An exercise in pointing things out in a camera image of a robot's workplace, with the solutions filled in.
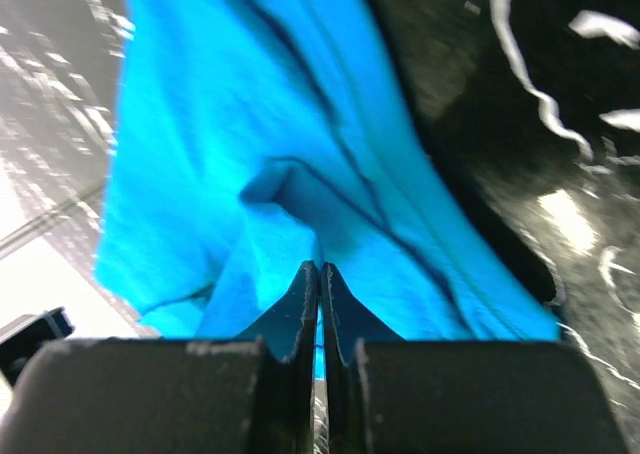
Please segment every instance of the blue fabric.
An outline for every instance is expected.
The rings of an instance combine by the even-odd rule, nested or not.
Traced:
[[[128,1],[96,276],[143,323],[233,336],[314,259],[406,339],[559,338],[424,155],[364,0]]]

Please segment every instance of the folded cloth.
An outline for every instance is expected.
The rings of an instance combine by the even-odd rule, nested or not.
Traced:
[[[96,276],[144,324],[234,336],[313,259],[406,339],[559,338],[423,152],[365,0],[128,2]]]

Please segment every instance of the black object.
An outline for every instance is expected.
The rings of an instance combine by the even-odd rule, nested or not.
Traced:
[[[46,344],[16,385],[0,453],[310,453],[319,299],[331,453],[628,452],[577,351],[405,342],[335,266],[307,262],[233,340]]]
[[[0,372],[14,386],[29,359],[45,343],[72,333],[73,326],[62,307],[41,315],[20,316],[0,329]]]

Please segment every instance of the black marble surface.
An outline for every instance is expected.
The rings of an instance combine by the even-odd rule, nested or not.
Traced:
[[[638,453],[639,1],[377,0],[429,136],[543,260],[567,337]],[[124,12],[121,0],[0,2],[0,153],[28,217],[104,178]],[[621,109],[625,126],[607,122]],[[88,278],[99,210],[47,234]]]

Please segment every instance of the white floor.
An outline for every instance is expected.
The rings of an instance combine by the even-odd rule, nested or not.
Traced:
[[[0,237],[26,219],[0,169]],[[0,260],[0,326],[23,314],[63,306],[75,326],[73,337],[138,337],[131,325],[44,240],[38,239]],[[0,383],[0,418],[11,391]]]

